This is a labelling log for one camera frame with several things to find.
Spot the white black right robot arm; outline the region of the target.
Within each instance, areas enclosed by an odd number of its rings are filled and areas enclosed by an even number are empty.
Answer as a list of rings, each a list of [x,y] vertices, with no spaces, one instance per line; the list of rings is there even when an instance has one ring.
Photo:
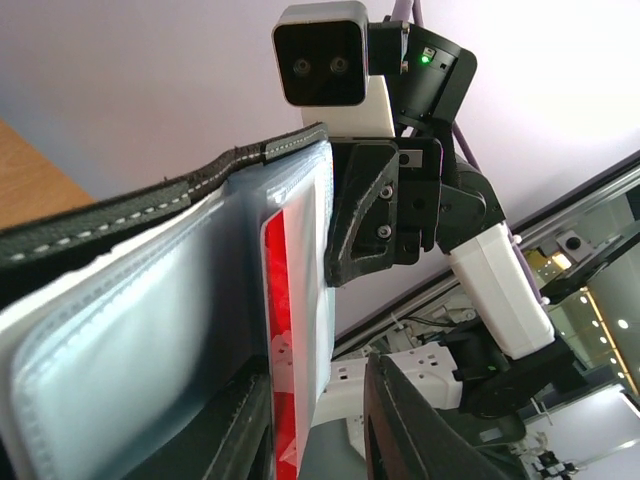
[[[351,120],[332,131],[334,207],[325,278],[340,287],[421,251],[440,249],[476,308],[477,322],[438,344],[452,360],[442,378],[456,408],[500,418],[573,368],[542,299],[517,256],[503,210],[478,169],[458,161],[454,120],[477,68],[475,56],[443,37],[399,22],[338,20],[315,30],[304,55],[321,107],[364,104],[378,76],[392,120],[380,134]]]

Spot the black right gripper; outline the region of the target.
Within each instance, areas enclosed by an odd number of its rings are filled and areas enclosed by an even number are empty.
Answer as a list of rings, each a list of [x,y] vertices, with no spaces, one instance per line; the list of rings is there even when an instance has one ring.
[[[432,138],[332,141],[334,200],[326,283],[411,265],[435,243],[442,148]]]

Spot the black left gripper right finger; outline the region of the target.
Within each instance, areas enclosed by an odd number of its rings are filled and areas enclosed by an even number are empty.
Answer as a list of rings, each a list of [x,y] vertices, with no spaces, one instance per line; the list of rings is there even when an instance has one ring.
[[[506,477],[449,427],[388,356],[373,354],[366,364],[364,438],[370,479]]]

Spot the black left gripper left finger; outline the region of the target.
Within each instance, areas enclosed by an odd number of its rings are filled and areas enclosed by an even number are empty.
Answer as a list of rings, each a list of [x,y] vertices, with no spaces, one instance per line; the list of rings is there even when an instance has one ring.
[[[271,389],[264,371],[245,369],[131,479],[265,479],[269,475]]]

